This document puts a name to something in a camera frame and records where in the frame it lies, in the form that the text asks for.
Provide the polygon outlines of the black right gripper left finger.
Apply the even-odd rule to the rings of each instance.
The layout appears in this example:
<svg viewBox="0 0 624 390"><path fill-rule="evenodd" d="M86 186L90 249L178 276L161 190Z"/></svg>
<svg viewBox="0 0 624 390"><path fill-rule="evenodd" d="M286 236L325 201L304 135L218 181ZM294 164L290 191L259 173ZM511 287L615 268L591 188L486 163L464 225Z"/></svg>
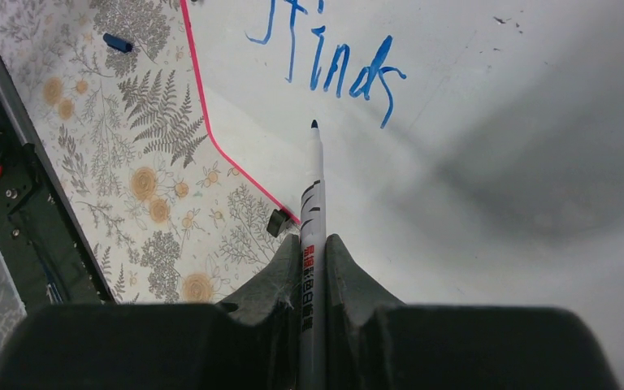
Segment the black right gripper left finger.
<svg viewBox="0 0 624 390"><path fill-rule="evenodd" d="M0 389L295 389L299 238L215 304L66 304L29 314Z"/></svg>

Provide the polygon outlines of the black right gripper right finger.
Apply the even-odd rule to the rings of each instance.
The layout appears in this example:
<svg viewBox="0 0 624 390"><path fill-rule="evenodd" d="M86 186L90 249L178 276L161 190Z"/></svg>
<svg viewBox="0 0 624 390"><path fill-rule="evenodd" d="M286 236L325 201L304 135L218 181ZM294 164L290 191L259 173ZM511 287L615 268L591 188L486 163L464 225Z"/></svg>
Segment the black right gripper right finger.
<svg viewBox="0 0 624 390"><path fill-rule="evenodd" d="M588 326L561 308L407 305L331 235L330 389L616 389Z"/></svg>

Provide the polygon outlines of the whiteboard marker pen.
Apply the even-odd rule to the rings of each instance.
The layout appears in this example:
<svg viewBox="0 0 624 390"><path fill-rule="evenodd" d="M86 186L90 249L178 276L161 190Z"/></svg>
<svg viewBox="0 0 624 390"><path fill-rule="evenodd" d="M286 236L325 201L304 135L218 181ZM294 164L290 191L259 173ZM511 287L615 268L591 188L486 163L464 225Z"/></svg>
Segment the whiteboard marker pen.
<svg viewBox="0 0 624 390"><path fill-rule="evenodd" d="M323 143L319 125L313 120L307 143L306 179L301 195L301 330L299 389L326 387L326 191Z"/></svg>

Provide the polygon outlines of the pink framed whiteboard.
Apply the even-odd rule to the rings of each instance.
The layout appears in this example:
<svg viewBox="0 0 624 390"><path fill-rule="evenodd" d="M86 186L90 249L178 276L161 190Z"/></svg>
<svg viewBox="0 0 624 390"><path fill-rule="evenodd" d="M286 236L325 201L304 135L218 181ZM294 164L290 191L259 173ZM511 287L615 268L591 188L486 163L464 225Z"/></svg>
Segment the pink framed whiteboard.
<svg viewBox="0 0 624 390"><path fill-rule="evenodd" d="M560 306L624 388L624 1L187 1L217 150L402 301Z"/></svg>

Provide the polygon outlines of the blue marker cap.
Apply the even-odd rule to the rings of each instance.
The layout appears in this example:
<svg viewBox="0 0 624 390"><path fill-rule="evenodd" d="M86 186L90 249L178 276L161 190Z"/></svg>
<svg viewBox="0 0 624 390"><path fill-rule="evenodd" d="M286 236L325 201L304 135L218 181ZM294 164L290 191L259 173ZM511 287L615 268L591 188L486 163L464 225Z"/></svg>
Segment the blue marker cap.
<svg viewBox="0 0 624 390"><path fill-rule="evenodd" d="M103 41L113 50L119 51L120 53L130 53L133 50L133 44L130 41L127 41L121 37L117 37L110 33L104 33L102 36Z"/></svg>

